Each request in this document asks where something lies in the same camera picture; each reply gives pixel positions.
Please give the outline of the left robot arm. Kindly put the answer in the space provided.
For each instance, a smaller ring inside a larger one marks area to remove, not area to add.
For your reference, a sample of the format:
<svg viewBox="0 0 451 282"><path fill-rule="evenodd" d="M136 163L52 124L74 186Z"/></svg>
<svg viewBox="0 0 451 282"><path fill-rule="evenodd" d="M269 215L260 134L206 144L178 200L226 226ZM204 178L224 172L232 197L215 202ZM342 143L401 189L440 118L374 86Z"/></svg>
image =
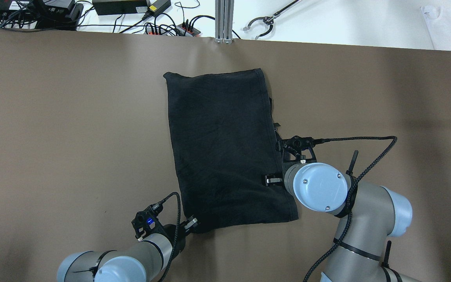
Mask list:
<svg viewBox="0 0 451 282"><path fill-rule="evenodd" d="M165 271L186 246L186 236L198 225L195 217L180 223L177 240L170 239L175 225L155 231L124 251L82 251L66 257L58 267L58 282L150 282Z"/></svg>

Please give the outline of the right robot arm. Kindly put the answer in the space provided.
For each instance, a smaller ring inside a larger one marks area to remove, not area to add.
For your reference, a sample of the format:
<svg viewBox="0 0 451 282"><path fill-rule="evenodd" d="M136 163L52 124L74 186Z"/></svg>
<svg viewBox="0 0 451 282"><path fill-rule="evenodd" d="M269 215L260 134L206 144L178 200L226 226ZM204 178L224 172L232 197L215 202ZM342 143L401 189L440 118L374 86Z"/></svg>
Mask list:
<svg viewBox="0 0 451 282"><path fill-rule="evenodd" d="M321 262L322 282L413 282L389 264L388 237L405 234L412 222L409 200L387 187L358 183L325 163L292 162L263 178L281 184L304 207L340 219L332 246Z"/></svg>

